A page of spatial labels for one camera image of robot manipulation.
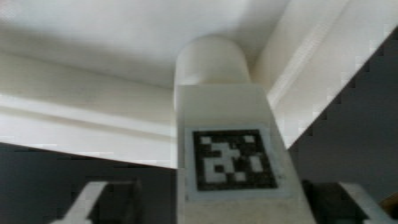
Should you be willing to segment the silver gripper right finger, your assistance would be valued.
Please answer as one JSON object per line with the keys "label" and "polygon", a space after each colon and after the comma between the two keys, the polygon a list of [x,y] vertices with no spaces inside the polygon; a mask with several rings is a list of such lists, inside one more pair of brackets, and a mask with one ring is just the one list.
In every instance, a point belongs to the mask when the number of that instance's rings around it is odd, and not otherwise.
{"label": "silver gripper right finger", "polygon": [[355,183],[302,181],[316,224],[394,224],[394,218]]}

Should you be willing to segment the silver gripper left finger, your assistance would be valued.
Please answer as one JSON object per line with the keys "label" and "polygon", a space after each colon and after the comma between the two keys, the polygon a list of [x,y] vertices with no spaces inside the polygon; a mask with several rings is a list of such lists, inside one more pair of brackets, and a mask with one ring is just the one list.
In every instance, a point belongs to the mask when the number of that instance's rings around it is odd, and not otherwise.
{"label": "silver gripper left finger", "polygon": [[142,224],[140,181],[88,182],[64,214],[49,224]]}

